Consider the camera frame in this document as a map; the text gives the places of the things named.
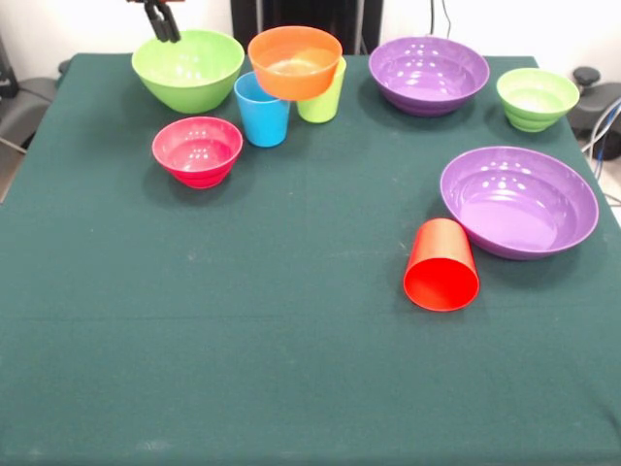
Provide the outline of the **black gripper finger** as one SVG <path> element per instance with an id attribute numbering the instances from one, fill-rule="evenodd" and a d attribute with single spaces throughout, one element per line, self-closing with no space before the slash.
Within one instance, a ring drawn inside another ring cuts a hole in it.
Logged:
<path id="1" fill-rule="evenodd" d="M 180 32 L 171 8 L 166 2 L 158 2 L 157 10 L 160 14 L 158 40 L 163 43 L 178 42 Z"/>
<path id="2" fill-rule="evenodd" d="M 167 42 L 167 6 L 161 2 L 145 2 L 144 10 L 156 38 L 160 42 Z"/>

